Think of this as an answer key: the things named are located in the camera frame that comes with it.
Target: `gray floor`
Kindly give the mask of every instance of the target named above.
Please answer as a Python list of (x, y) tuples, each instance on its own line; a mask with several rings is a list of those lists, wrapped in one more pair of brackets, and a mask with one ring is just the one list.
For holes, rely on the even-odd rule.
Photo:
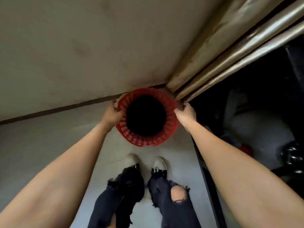
[[(107, 102), (0, 126), (0, 211), (48, 163), (88, 133), (99, 121)], [(136, 147), (114, 128), (107, 136), (82, 204), (71, 225), (86, 227), (94, 202), (107, 180), (122, 171), (122, 160), (135, 153), (141, 160), (144, 179), (149, 179), (154, 157), (167, 160), (168, 177), (188, 185), (202, 227), (215, 228), (206, 186), (190, 135), (179, 127), (165, 143)], [(160, 227), (161, 214), (152, 206), (148, 191), (131, 215), (131, 227)]]

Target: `red plastic basket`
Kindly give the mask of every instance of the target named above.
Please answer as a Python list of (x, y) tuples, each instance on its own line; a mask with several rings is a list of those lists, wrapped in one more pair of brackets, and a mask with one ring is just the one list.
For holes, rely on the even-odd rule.
[(118, 101), (117, 110), (123, 110), (126, 112), (128, 106), (131, 102), (143, 95), (150, 95), (156, 98), (160, 103), (163, 104), (165, 111), (167, 113), (166, 122), (162, 131), (157, 133), (151, 137), (144, 137), (138, 134), (135, 134), (129, 130), (126, 123), (126, 116), (123, 116), (120, 122), (116, 125), (118, 131), (122, 134), (122, 136), (127, 139), (128, 142), (136, 145), (136, 146), (144, 146), (144, 145), (154, 145), (157, 146), (162, 144), (168, 138), (174, 134), (175, 130), (179, 125), (179, 121), (174, 113), (174, 109), (179, 108), (177, 102), (165, 94), (163, 91), (154, 89), (154, 88), (141, 88), (138, 90), (134, 90), (132, 92), (127, 93)]

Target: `basket opening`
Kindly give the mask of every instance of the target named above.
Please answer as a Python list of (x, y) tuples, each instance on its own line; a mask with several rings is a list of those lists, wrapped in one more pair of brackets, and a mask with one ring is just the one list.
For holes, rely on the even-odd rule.
[(150, 95), (134, 99), (126, 111), (127, 127), (141, 136), (154, 136), (162, 131), (166, 118), (163, 104)]

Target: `leg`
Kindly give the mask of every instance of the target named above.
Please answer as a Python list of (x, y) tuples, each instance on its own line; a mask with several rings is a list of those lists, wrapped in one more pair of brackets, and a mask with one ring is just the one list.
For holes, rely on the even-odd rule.
[(167, 180), (167, 167), (163, 158), (155, 159), (151, 173), (148, 188), (153, 205), (159, 208), (163, 216), (162, 228), (200, 228), (190, 200), (190, 189)]
[(128, 155), (127, 168), (116, 179), (108, 181), (107, 188), (97, 198), (88, 228), (106, 228), (116, 219), (116, 228), (128, 228), (133, 207), (144, 195), (144, 181), (139, 163), (134, 155)]

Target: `hand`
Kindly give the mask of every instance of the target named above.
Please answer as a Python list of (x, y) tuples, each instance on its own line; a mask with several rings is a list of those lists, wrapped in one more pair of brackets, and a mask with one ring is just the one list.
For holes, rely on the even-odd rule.
[(123, 110), (117, 112), (117, 109), (114, 107), (116, 100), (112, 100), (105, 110), (100, 123), (105, 126), (107, 132), (110, 132), (111, 129), (116, 126), (121, 117), (125, 115)]
[(196, 122), (196, 113), (195, 110), (189, 103), (184, 103), (185, 109), (181, 111), (180, 109), (175, 109), (174, 113), (176, 114), (179, 122), (185, 127), (185, 129), (189, 132), (188, 126), (191, 122)]

